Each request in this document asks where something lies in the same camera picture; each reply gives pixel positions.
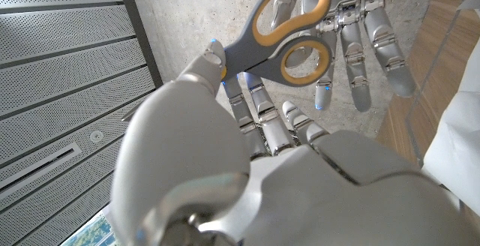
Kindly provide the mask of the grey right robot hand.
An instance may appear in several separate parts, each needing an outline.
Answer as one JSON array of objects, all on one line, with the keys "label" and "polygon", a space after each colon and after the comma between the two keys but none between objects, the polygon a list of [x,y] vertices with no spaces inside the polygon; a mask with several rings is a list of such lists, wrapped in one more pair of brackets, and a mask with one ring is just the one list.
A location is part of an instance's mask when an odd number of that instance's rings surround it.
[{"label": "grey right robot hand", "polygon": [[[301,14],[314,9],[319,0],[300,0]],[[274,0],[271,29],[291,18],[297,0]],[[316,83],[315,107],[327,110],[333,90],[337,36],[340,35],[346,74],[355,108],[365,113],[371,108],[371,93],[365,67],[360,22],[364,23],[370,45],[389,85],[403,98],[413,96],[416,84],[385,9],[386,0],[331,0],[325,19],[299,36],[317,36],[325,41],[333,58],[326,73]]]}]

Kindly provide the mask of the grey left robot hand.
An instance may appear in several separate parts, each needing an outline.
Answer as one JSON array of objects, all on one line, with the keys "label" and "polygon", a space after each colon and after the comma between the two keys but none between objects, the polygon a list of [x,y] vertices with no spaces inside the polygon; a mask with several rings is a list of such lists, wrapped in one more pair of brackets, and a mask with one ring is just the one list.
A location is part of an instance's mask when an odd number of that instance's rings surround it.
[{"label": "grey left robot hand", "polygon": [[134,113],[109,209],[123,245],[477,245],[478,229],[410,162],[361,134],[329,133],[292,103],[301,140],[252,159],[216,101],[213,40]]}]

